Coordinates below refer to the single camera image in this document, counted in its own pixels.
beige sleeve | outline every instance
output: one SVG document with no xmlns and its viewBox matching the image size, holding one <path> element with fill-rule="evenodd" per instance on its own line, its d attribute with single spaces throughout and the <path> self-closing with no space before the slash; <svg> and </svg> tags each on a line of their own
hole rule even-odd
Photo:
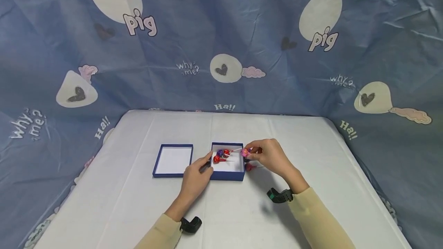
<svg viewBox="0 0 443 249">
<path fill-rule="evenodd" d="M 321 202 L 314 189 L 294 195 L 289 208 L 302 227 L 312 249 L 355 249 L 338 221 Z"/>
<path fill-rule="evenodd" d="M 134 249 L 174 249 L 182 232 L 181 223 L 162 214 Z"/>
</svg>

black wrist strap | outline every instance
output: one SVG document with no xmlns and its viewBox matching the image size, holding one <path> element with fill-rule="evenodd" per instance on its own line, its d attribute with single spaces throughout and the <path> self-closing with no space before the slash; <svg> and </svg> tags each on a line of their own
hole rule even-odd
<svg viewBox="0 0 443 249">
<path fill-rule="evenodd" d="M 187 221 L 186 218 L 182 218 L 180 222 L 182 223 L 180 230 L 188 234 L 195 234 L 202 225 L 202 220 L 198 217 L 194 217 L 191 222 Z"/>
<path fill-rule="evenodd" d="M 272 200 L 272 202 L 281 204 L 284 202 L 291 202 L 294 200 L 294 196 L 292 196 L 292 190 L 285 189 L 281 193 L 279 193 L 275 188 L 271 188 L 266 195 L 269 197 L 269 199 Z"/>
</svg>

hand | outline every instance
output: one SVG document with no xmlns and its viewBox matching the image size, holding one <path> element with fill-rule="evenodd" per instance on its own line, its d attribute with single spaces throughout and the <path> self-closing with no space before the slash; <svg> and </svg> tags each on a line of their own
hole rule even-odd
<svg viewBox="0 0 443 249">
<path fill-rule="evenodd" d="M 291 164 L 276 139 L 252 141 L 245 148 L 252 148 L 248 159 L 259 161 L 268 170 L 285 179 L 293 193 L 302 193 L 309 188 L 300 171 Z"/>
<path fill-rule="evenodd" d="M 178 196 L 183 196 L 192 202 L 202 193 L 209 183 L 209 179 L 214 172 L 212 167 L 207 168 L 203 173 L 200 173 L 200 168 L 206 164 L 212 157 L 212 151 L 203 158 L 193 162 L 186 168 L 183 175 L 182 190 Z"/>
<path fill-rule="evenodd" d="M 165 211 L 165 215 L 172 220 L 179 222 L 208 185 L 214 169 L 207 168 L 203 173 L 200 173 L 199 170 L 211 157 L 212 151 L 186 168 L 183 174 L 182 189 L 172 205 Z"/>
</svg>

left hand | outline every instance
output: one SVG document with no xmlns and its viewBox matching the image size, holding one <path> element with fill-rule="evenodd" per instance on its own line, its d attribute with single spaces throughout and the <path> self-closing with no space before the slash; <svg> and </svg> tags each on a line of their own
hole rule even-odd
<svg viewBox="0 0 443 249">
<path fill-rule="evenodd" d="M 203 173 L 200 173 L 200 168 L 205 165 L 211 157 L 212 151 L 186 168 L 185 173 L 183 174 L 182 189 L 178 194 L 178 197 L 165 212 L 165 215 L 169 216 L 172 220 L 179 222 L 192 203 L 198 198 L 198 196 L 200 196 L 202 191 L 208 185 L 214 169 L 209 167 Z"/>
<path fill-rule="evenodd" d="M 179 197 L 182 196 L 187 200 L 194 202 L 197 197 L 202 193 L 209 183 L 209 179 L 214 172 L 212 167 L 207 168 L 203 173 L 200 173 L 200 168 L 206 164 L 212 157 L 212 151 L 209 152 L 203 158 L 200 158 L 193 162 L 186 168 L 183 175 L 182 189 Z"/>
</svg>

pink lollipop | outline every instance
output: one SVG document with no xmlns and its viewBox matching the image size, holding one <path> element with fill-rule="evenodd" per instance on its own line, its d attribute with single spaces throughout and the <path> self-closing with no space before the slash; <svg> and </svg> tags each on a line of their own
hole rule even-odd
<svg viewBox="0 0 443 249">
<path fill-rule="evenodd" d="M 251 154 L 250 152 L 251 152 L 251 149 L 243 148 L 241 150 L 241 156 L 244 158 L 247 158 Z"/>
</svg>

